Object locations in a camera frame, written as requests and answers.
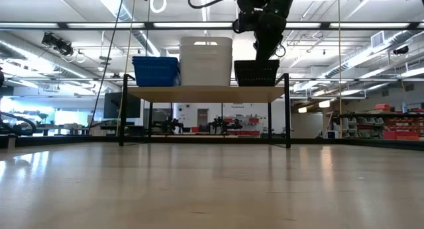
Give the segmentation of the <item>wooden shelf with black legs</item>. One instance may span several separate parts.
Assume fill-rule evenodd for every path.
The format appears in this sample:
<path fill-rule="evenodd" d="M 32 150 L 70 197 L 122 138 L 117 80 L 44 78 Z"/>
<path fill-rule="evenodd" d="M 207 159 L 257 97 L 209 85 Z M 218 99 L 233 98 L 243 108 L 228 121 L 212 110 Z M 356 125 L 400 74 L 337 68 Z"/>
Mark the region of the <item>wooden shelf with black legs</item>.
<path fill-rule="evenodd" d="M 291 138 L 291 107 L 288 74 L 283 74 L 283 87 L 228 87 L 228 86 L 179 86 L 179 87 L 133 87 L 129 89 L 128 81 L 134 77 L 125 74 L 123 77 L 123 90 L 121 97 L 119 145 L 124 146 L 130 138 L 125 136 L 124 128 L 127 121 L 127 97 L 129 94 L 146 100 L 152 107 L 157 103 L 266 103 L 268 105 L 268 137 L 265 139 L 254 138 L 227 138 L 225 136 L 172 138 L 167 140 L 152 139 L 152 127 L 148 127 L 148 136 L 143 141 L 146 143 L 187 143 L 187 144 L 284 144 L 289 149 L 292 146 Z M 272 102 L 284 96 L 284 118 L 286 137 L 273 139 L 272 137 Z"/>

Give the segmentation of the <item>black slotted plastic basket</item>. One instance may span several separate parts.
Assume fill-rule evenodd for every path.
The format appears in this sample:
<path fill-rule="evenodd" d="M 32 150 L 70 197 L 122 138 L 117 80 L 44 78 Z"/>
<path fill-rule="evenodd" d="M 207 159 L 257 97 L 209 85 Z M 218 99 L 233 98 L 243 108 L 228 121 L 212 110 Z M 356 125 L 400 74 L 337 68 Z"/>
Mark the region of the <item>black slotted plastic basket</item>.
<path fill-rule="evenodd" d="M 275 86 L 277 67 L 235 68 L 235 76 L 240 87 L 273 87 Z"/>
<path fill-rule="evenodd" d="M 279 68 L 279 60 L 266 60 L 266 61 L 256 61 L 256 60 L 236 60 L 234 62 L 235 68 Z"/>

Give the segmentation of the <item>black background robot station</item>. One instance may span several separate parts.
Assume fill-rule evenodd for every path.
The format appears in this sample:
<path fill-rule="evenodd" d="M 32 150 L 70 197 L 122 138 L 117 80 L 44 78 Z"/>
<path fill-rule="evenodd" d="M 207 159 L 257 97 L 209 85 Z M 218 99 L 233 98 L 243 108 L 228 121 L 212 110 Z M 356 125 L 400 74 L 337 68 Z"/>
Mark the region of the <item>black background robot station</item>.
<path fill-rule="evenodd" d="M 239 119 L 219 116 L 214 118 L 212 122 L 209 122 L 208 125 L 214 130 L 215 134 L 217 134 L 217 130 L 219 129 L 222 135 L 227 135 L 229 130 L 241 130 L 243 128 Z"/>
<path fill-rule="evenodd" d="M 171 135 L 171 134 L 182 134 L 184 124 L 180 123 L 176 118 L 168 118 L 164 121 L 154 121 L 152 128 L 156 133 Z"/>

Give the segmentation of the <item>silver ceiling duct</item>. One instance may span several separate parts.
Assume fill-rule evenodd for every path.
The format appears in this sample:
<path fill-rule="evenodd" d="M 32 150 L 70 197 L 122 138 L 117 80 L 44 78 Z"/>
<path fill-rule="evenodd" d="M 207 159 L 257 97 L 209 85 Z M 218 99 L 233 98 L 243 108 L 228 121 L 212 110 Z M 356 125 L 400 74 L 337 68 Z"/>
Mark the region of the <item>silver ceiling duct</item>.
<path fill-rule="evenodd" d="M 130 22 L 133 14 L 130 13 L 123 0 L 100 0 L 109 12 L 118 19 L 119 22 Z M 132 37 L 143 47 L 149 56 L 160 56 L 160 51 L 148 39 L 147 33 L 142 30 L 131 30 Z"/>
<path fill-rule="evenodd" d="M 340 74 L 340 72 L 352 69 L 375 58 L 378 54 L 394 50 L 423 33 L 424 30 L 401 30 L 399 32 L 382 30 L 371 36 L 369 44 L 342 58 L 341 62 L 329 66 L 319 78 L 332 78 Z"/>

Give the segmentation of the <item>black table edge rail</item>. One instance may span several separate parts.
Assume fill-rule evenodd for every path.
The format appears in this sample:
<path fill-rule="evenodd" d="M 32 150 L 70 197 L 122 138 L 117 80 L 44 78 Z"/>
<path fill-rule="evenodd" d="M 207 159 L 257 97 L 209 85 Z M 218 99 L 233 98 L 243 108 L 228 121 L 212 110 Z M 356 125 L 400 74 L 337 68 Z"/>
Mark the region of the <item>black table edge rail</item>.
<path fill-rule="evenodd" d="M 117 136 L 43 136 L 43 137 L 14 137 L 16 147 L 47 146 L 54 144 L 114 142 Z M 271 144 L 271 145 L 352 145 L 376 148 L 393 148 L 424 152 L 424 141 L 414 140 L 373 140 L 361 138 L 347 139 L 312 139 L 312 138 L 212 138 L 212 137 L 133 137 L 126 136 L 124 142 L 130 143 L 169 143 L 169 144 Z"/>

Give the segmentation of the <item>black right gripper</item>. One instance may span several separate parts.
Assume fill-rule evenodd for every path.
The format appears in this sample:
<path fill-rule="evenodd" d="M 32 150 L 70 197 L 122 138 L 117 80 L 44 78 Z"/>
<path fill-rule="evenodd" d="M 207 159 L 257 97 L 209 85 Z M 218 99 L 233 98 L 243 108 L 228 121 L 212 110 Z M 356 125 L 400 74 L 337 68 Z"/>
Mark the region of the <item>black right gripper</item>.
<path fill-rule="evenodd" d="M 258 25 L 254 30 L 257 62 L 267 61 L 276 54 L 286 24 L 287 20 L 283 16 L 273 13 L 260 14 Z"/>

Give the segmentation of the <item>storage rack with bins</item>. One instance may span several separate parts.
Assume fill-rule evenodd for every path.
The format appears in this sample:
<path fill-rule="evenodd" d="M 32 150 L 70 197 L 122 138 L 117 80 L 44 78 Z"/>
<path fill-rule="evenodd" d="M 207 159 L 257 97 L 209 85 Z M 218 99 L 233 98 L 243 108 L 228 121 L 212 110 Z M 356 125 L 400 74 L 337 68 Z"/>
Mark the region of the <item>storage rack with bins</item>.
<path fill-rule="evenodd" d="M 424 111 L 402 113 L 374 111 L 330 115 L 332 130 L 342 138 L 380 140 L 424 140 Z"/>

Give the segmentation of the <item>grey door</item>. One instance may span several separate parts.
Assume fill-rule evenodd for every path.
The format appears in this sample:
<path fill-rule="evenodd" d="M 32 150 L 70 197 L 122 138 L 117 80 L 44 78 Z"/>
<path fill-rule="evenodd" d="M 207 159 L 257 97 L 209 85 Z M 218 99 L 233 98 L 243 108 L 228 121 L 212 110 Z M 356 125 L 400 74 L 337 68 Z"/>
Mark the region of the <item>grey door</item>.
<path fill-rule="evenodd" d="M 208 124 L 208 112 L 209 109 L 198 109 L 197 110 L 197 125 L 206 126 Z"/>

